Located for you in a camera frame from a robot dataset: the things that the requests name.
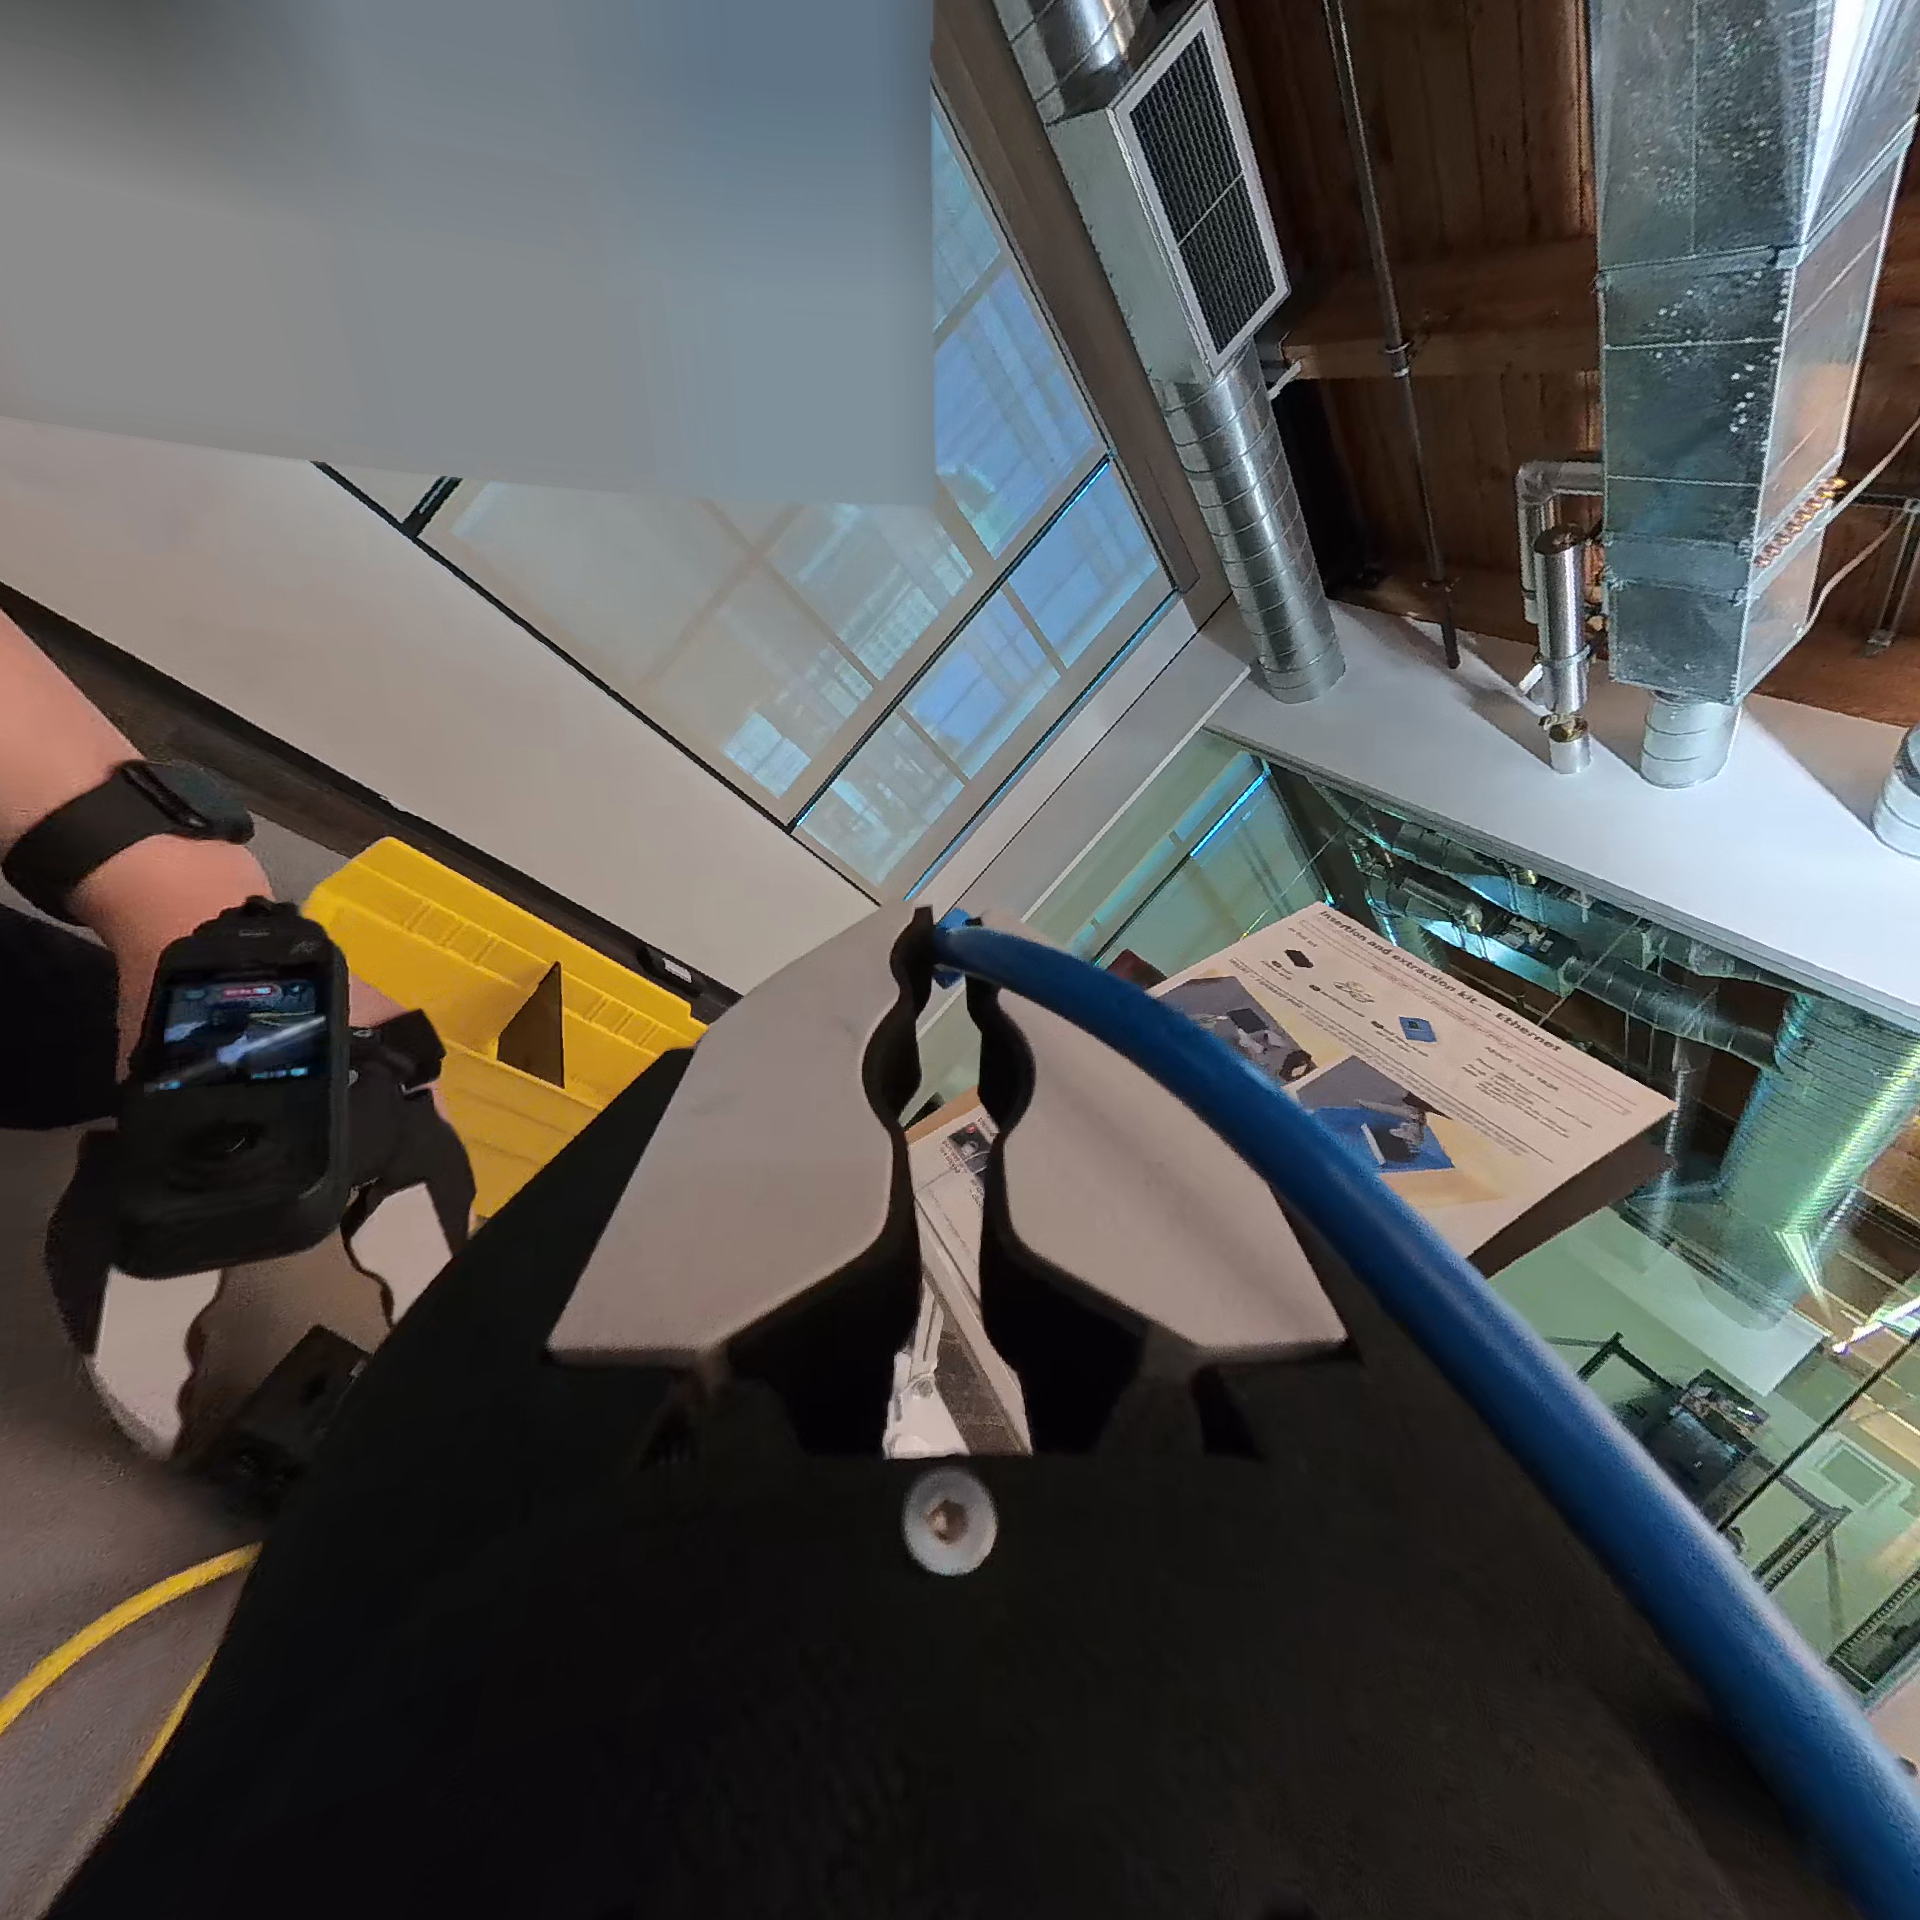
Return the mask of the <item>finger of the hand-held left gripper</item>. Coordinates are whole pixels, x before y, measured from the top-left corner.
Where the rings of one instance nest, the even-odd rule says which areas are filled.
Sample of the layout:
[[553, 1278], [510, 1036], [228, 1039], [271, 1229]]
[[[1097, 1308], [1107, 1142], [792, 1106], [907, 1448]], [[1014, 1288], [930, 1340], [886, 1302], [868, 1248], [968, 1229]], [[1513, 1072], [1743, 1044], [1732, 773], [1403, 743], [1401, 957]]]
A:
[[401, 1110], [353, 1176], [343, 1248], [377, 1288], [382, 1326], [401, 1318], [467, 1248], [476, 1219], [468, 1154], [442, 1110]]
[[144, 1456], [170, 1461], [184, 1443], [184, 1399], [196, 1371], [204, 1276], [144, 1279], [121, 1270], [113, 1254], [114, 1147], [113, 1135], [76, 1140], [76, 1164], [44, 1237], [47, 1278], [113, 1421]]

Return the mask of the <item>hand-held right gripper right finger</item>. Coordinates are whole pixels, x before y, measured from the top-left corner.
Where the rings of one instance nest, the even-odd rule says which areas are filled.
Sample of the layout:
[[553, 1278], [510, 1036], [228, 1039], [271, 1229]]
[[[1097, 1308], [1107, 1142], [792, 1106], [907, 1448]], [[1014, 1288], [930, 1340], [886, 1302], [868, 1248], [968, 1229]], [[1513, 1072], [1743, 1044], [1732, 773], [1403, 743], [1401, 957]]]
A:
[[1206, 1424], [1214, 1376], [1327, 1360], [1350, 1333], [1281, 1199], [1187, 1104], [1078, 1023], [968, 978], [994, 1124], [979, 1282], [1039, 1454], [1139, 1402]]

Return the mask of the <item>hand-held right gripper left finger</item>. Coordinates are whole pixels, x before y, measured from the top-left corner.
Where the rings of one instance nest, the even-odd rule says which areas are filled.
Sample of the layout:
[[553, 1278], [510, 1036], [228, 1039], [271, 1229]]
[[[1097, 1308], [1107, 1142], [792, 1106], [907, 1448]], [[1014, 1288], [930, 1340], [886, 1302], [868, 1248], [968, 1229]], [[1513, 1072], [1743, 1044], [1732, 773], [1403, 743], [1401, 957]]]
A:
[[904, 1110], [922, 1084], [934, 917], [881, 908], [691, 1052], [547, 1342], [768, 1387], [810, 1454], [879, 1456], [922, 1314]]

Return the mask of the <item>black ethernet port box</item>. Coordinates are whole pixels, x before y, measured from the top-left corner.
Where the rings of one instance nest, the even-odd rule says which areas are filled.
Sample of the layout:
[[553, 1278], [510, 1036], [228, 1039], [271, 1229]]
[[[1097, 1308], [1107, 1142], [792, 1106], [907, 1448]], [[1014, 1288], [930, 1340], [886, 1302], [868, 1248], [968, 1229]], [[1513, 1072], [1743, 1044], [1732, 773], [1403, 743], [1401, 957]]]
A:
[[311, 1327], [211, 1428], [186, 1471], [234, 1508], [278, 1514], [311, 1470], [328, 1428], [374, 1354], [332, 1327]]

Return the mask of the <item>small instruction sheet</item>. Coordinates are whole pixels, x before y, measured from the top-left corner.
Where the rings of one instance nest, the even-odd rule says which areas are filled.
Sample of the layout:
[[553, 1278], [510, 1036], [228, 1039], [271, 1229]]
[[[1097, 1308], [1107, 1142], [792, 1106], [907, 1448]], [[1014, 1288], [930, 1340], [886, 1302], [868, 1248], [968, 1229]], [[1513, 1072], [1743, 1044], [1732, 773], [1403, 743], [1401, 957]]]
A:
[[895, 1360], [883, 1451], [891, 1459], [1020, 1456], [1025, 1394], [982, 1308], [986, 1175], [996, 1124], [975, 1091], [914, 1122], [907, 1172], [920, 1226], [920, 1314]]

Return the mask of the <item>yellow plastic bin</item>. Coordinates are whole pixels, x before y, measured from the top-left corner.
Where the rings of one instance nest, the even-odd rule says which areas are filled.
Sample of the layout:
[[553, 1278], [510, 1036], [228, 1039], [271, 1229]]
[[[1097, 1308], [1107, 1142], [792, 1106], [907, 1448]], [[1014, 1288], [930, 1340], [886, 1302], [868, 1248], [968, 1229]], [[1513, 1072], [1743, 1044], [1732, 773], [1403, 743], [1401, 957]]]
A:
[[324, 878], [305, 911], [354, 975], [436, 1026], [481, 1215], [500, 1212], [656, 1058], [705, 1034], [682, 997], [401, 839]]

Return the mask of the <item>black smartwatch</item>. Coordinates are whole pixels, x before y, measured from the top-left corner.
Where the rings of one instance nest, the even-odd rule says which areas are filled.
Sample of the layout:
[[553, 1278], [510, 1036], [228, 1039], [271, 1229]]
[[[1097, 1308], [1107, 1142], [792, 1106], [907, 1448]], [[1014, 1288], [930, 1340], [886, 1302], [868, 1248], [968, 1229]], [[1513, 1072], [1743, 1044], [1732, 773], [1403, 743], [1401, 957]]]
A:
[[42, 915], [82, 925], [76, 892], [146, 842], [247, 846], [256, 819], [225, 780], [186, 760], [124, 758], [107, 780], [66, 799], [6, 852], [6, 879]]

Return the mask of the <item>white instruction poster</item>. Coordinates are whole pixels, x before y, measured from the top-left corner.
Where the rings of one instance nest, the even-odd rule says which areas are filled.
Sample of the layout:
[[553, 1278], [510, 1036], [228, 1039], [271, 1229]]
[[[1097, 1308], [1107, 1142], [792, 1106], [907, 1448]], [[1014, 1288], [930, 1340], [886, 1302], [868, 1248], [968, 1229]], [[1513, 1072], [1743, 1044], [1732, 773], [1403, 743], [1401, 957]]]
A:
[[1470, 1199], [1513, 1215], [1674, 1116], [1667, 1094], [1324, 903], [1155, 994], [1320, 1117], [1416, 1212], [1398, 1180], [1455, 1168], [1459, 1140]]

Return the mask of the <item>large frosted window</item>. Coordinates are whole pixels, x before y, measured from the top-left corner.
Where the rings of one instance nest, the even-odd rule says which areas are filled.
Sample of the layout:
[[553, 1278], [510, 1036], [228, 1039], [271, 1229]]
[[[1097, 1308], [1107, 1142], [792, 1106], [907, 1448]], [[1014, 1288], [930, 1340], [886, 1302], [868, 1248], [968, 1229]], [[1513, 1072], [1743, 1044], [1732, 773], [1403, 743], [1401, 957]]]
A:
[[945, 102], [924, 506], [328, 468], [868, 895], [912, 895], [1174, 582]]

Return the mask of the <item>silver insulated pipe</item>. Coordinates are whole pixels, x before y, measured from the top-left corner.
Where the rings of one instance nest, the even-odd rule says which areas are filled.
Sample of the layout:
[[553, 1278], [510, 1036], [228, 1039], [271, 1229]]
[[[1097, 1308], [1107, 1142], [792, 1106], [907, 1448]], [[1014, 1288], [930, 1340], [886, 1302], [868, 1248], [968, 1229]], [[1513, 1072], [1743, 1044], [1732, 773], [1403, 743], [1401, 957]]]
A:
[[1542, 716], [1550, 768], [1576, 776], [1592, 763], [1590, 549], [1596, 533], [1562, 514], [1568, 500], [1603, 499], [1603, 464], [1593, 456], [1535, 460], [1515, 478], [1523, 612], [1535, 627], [1536, 656], [1518, 683]]

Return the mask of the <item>thin dark ceiling pipe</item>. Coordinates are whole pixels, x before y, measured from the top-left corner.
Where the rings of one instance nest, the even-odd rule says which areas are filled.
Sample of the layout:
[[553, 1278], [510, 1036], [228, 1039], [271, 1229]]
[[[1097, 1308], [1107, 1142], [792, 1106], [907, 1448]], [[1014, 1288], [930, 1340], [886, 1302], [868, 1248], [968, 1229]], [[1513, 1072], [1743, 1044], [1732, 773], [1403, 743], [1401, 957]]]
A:
[[1418, 500], [1427, 566], [1424, 578], [1447, 669], [1459, 669], [1460, 640], [1456, 627], [1456, 592], [1433, 512], [1433, 492], [1424, 453], [1424, 422], [1414, 380], [1414, 348], [1403, 325], [1400, 286], [1386, 242], [1386, 218], [1378, 196], [1375, 141], [1369, 138], [1364, 107], [1361, 101], [1358, 66], [1354, 58], [1354, 27], [1347, 5], [1322, 2], [1322, 11], [1329, 31], [1329, 50], [1336, 68], [1336, 90], [1340, 98], [1342, 123], [1350, 139], [1351, 167], [1361, 205], [1361, 226], [1364, 236], [1369, 272], [1376, 287], [1380, 355], [1386, 370], [1392, 380], [1394, 394], [1400, 397], [1400, 416], [1409, 443], [1410, 478]]

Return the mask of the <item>white air vent unit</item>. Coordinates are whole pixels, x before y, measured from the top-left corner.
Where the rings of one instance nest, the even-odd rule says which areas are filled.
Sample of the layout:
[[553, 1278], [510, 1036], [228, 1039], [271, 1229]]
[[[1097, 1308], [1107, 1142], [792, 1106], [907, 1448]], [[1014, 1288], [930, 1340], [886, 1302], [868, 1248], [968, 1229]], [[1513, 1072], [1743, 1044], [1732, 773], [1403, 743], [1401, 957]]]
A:
[[1216, 5], [994, 14], [1148, 378], [1208, 386], [1289, 294]]

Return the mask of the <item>round spiral metal duct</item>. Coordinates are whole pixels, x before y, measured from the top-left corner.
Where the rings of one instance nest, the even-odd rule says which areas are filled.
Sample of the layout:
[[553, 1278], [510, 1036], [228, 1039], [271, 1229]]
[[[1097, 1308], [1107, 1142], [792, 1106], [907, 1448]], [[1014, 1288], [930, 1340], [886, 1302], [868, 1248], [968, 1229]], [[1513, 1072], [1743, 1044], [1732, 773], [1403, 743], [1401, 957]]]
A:
[[1160, 395], [1254, 644], [1255, 682], [1283, 704], [1324, 696], [1344, 656], [1260, 348], [1240, 348], [1210, 382], [1166, 382]]

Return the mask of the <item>rectangular galvanized duct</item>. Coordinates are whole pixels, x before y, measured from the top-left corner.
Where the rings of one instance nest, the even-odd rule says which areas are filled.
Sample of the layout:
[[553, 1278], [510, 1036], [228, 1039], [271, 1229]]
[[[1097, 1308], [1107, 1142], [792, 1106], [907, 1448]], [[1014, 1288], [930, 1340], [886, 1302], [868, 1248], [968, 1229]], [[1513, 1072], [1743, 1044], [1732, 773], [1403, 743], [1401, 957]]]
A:
[[1639, 770], [1730, 757], [1801, 640], [1916, 127], [1916, 2], [1600, 2], [1608, 664]]

